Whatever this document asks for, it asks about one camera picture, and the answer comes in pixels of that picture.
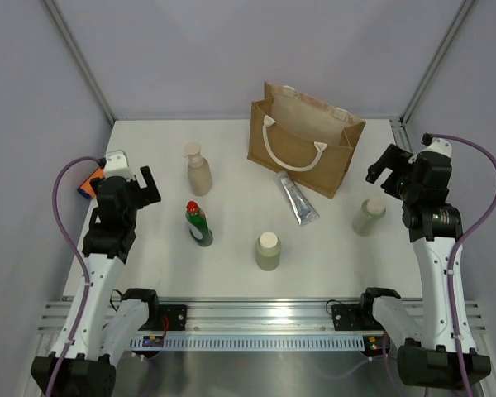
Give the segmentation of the orange blue small object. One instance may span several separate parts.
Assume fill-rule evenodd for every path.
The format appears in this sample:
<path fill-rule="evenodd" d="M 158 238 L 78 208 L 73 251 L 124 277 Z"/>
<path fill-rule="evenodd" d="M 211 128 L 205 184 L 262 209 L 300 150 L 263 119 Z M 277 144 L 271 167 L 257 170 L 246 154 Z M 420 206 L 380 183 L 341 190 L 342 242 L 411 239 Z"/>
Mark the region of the orange blue small object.
<path fill-rule="evenodd" d="M 78 188 L 78 193 L 86 199 L 94 199 L 96 194 L 92 188 L 91 181 L 93 179 L 102 179 L 104 177 L 103 170 L 97 168 Z"/>

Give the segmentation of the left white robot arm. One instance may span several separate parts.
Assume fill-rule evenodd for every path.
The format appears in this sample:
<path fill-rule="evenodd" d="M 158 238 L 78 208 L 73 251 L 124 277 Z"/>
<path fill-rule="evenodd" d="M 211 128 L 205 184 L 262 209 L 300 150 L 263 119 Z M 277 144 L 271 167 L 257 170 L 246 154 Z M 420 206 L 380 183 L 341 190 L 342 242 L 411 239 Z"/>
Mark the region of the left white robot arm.
<path fill-rule="evenodd" d="M 136 239 L 140 209 L 158 203 L 160 192 L 150 168 L 142 166 L 145 181 L 105 174 L 94 179 L 97 205 L 79 254 L 83 277 L 65 324 L 47 356 L 37 356 L 31 376 L 46 396 L 109 396 L 117 364 L 140 328 L 155 328 L 161 319 L 153 289 L 129 289 L 112 320 L 109 300 Z"/>

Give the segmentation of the olive bottle white cap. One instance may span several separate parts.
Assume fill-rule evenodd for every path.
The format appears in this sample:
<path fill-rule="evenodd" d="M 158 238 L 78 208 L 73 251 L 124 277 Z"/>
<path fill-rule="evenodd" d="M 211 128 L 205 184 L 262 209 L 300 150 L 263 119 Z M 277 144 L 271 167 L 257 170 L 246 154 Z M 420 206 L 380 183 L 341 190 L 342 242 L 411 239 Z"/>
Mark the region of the olive bottle white cap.
<path fill-rule="evenodd" d="M 281 241 L 273 232 L 263 232 L 255 242 L 255 262 L 261 270 L 272 271 L 279 265 Z"/>
<path fill-rule="evenodd" d="M 376 196 L 366 199 L 352 220 L 354 232 L 362 237 L 369 236 L 386 212 L 387 204 L 384 198 Z"/>

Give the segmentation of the beige pump soap bottle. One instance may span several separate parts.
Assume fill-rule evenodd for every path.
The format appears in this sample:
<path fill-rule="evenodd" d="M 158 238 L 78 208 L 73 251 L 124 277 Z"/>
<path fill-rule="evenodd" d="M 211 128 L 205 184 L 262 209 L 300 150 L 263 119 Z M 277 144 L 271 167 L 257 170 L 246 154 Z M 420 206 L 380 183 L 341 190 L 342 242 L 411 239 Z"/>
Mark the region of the beige pump soap bottle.
<path fill-rule="evenodd" d="M 197 142 L 189 142 L 184 147 L 184 157 L 188 160 L 188 180 L 195 196 L 206 195 L 212 188 L 211 169 L 201 149 Z"/>

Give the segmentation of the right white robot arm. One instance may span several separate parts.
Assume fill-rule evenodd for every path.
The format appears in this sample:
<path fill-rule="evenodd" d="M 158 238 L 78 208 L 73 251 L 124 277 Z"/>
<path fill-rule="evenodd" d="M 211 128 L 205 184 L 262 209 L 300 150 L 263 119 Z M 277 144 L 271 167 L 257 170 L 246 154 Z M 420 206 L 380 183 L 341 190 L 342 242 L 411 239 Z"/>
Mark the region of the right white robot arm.
<path fill-rule="evenodd" d="M 373 184 L 385 171 L 384 192 L 401 200 L 402 221 L 417 258 L 422 287 L 421 323 L 392 289 L 368 288 L 358 319 L 384 329 L 397 348 L 398 376 L 404 385 L 471 393 L 491 373 L 488 356 L 478 353 L 466 315 L 460 257 L 463 227 L 448 204 L 451 146 L 436 139 L 416 155 L 391 144 L 367 170 Z"/>

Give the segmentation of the green dish soap bottle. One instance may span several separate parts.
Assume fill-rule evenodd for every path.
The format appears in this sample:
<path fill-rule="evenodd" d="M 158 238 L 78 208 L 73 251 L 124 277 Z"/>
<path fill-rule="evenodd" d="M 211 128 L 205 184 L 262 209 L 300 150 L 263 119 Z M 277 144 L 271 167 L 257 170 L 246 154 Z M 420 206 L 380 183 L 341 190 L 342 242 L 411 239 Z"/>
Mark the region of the green dish soap bottle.
<path fill-rule="evenodd" d="M 202 247 L 210 246 L 213 243 L 213 234 L 208 226 L 204 211 L 195 201 L 187 203 L 185 217 L 190 235 L 195 242 Z"/>

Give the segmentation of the silver cream tube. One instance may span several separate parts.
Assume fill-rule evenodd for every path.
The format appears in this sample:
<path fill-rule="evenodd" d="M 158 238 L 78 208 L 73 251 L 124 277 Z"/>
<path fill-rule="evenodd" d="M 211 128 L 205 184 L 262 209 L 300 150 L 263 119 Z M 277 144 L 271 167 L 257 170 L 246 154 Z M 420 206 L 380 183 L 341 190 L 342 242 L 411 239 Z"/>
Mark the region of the silver cream tube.
<path fill-rule="evenodd" d="M 274 177 L 274 182 L 291 208 L 299 226 L 319 219 L 317 210 L 310 204 L 286 171 L 278 172 Z"/>

